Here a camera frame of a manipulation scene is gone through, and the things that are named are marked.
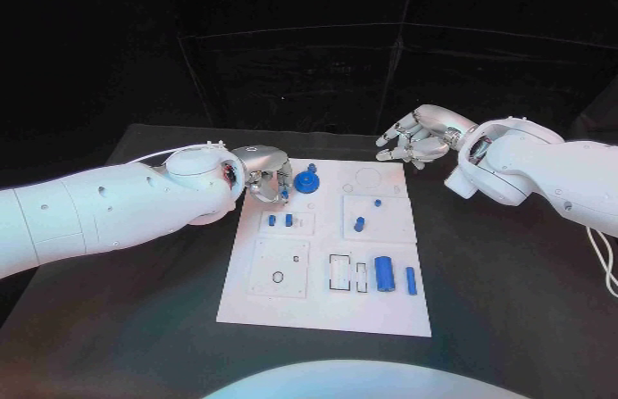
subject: cable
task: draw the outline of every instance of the cable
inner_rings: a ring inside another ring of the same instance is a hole
[[[591,230],[589,229],[589,227],[586,227],[587,239],[589,239],[589,242],[591,244],[591,247],[594,248],[596,255],[599,256],[602,268],[604,269],[604,286],[607,287],[609,293],[618,298],[618,293],[613,291],[613,286],[612,286],[612,283],[613,283],[613,285],[618,286],[618,280],[615,279],[615,276],[612,275],[613,251],[612,251],[612,247],[609,245],[607,238],[604,237],[604,234],[602,234],[602,232],[599,232],[596,229],[594,229],[594,231],[600,236],[600,239],[604,243],[604,247],[607,248],[607,263],[604,263],[604,260],[602,259],[602,253],[600,253],[599,247],[596,246],[594,238],[591,237]]]
[[[202,144],[202,145],[189,145],[189,146],[183,146],[183,147],[176,147],[174,149],[167,149],[166,151],[160,151],[160,152],[155,152],[154,154],[144,155],[144,156],[135,158],[127,164],[131,164],[132,162],[140,162],[142,160],[147,160],[147,158],[151,158],[153,156],[158,156],[158,155],[164,155],[164,154],[171,154],[173,155],[177,152],[183,151],[184,149],[197,149],[197,148],[205,147],[205,146],[207,146],[207,145]]]

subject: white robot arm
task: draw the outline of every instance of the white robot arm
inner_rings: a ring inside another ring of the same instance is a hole
[[[618,237],[618,146],[564,142],[525,118],[476,125],[428,104],[375,144],[394,137],[398,147],[376,154],[379,161],[402,159],[421,169],[454,149],[457,167],[444,183],[463,198],[480,190],[499,204],[519,205],[535,192],[564,218]]]
[[[166,153],[160,167],[138,162]],[[291,166],[277,148],[228,151],[207,142],[157,154],[0,191],[0,278],[209,224],[233,209],[244,187],[259,201],[287,202]],[[267,184],[274,171],[278,191]]]

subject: white mat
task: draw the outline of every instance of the white mat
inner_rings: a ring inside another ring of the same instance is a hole
[[[401,164],[291,159],[294,174],[310,162],[320,181],[311,194],[293,190],[284,206],[244,198],[216,321],[430,337]],[[362,232],[353,230],[359,216]],[[349,291],[329,288],[330,254],[350,258]],[[392,260],[392,292],[376,291],[376,256]],[[365,263],[366,293],[356,291],[356,263]],[[408,295],[405,267],[415,272],[417,295]]]

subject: small blue piece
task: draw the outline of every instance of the small blue piece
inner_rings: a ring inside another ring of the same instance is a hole
[[[314,174],[317,168],[308,164],[306,171],[300,172],[293,178],[293,187],[303,194],[310,194],[319,188],[319,177]]]
[[[375,282],[379,292],[395,290],[395,278],[392,276],[392,262],[386,256],[375,258]]]
[[[353,224],[353,230],[356,232],[360,232],[363,228],[363,218],[356,219],[356,223]]]
[[[408,279],[408,294],[415,295],[414,269],[411,267],[405,268],[405,277]]]

